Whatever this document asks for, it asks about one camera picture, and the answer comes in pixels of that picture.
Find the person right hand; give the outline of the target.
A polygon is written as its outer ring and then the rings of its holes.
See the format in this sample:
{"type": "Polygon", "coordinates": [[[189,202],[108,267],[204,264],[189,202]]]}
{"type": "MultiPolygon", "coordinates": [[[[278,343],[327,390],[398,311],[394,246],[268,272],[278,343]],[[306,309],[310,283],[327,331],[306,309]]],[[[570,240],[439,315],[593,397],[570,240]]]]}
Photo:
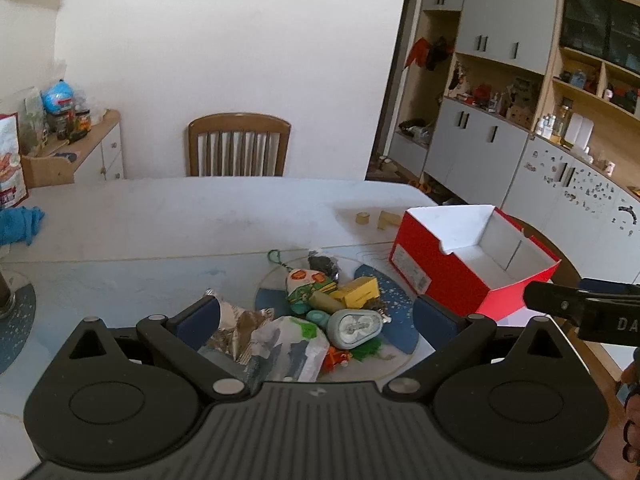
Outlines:
{"type": "Polygon", "coordinates": [[[640,439],[639,439],[639,369],[636,363],[631,363],[623,371],[620,378],[622,383],[629,387],[629,393],[625,401],[625,413],[627,420],[623,429],[623,458],[627,463],[639,465],[640,439]]]}

